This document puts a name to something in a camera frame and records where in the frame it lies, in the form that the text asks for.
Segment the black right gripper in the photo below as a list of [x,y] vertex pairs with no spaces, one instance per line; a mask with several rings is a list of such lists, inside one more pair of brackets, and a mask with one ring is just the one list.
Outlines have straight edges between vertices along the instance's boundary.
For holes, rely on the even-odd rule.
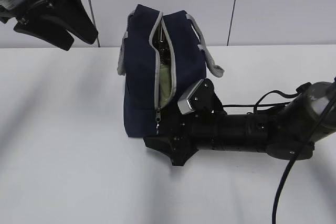
[[143,138],[145,146],[166,155],[173,166],[184,166],[199,150],[222,150],[220,124],[226,111],[182,115],[177,105],[161,112],[157,135]]

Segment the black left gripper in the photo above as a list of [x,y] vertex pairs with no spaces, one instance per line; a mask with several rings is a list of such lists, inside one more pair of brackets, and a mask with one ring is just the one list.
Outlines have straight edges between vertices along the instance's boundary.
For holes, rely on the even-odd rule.
[[[52,9],[59,16],[43,15]],[[81,0],[23,0],[15,7],[15,19],[18,21],[15,32],[36,37],[62,50],[69,50],[74,43],[69,32],[90,45],[98,37]]]

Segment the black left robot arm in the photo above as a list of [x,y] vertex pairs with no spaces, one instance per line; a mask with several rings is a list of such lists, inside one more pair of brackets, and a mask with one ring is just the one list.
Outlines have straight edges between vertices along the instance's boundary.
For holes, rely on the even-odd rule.
[[68,51],[74,38],[92,45],[98,31],[81,0],[1,0],[1,22],[13,30]]

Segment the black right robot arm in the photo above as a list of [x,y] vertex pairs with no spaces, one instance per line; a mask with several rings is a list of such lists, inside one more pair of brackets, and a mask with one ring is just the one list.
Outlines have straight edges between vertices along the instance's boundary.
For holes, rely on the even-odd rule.
[[310,159],[317,141],[335,132],[335,108],[323,120],[323,110],[335,95],[330,82],[301,85],[288,103],[256,103],[246,114],[228,114],[210,79],[190,86],[161,113],[159,130],[146,136],[146,147],[183,166],[197,151],[266,153],[290,160],[298,148],[300,160]]

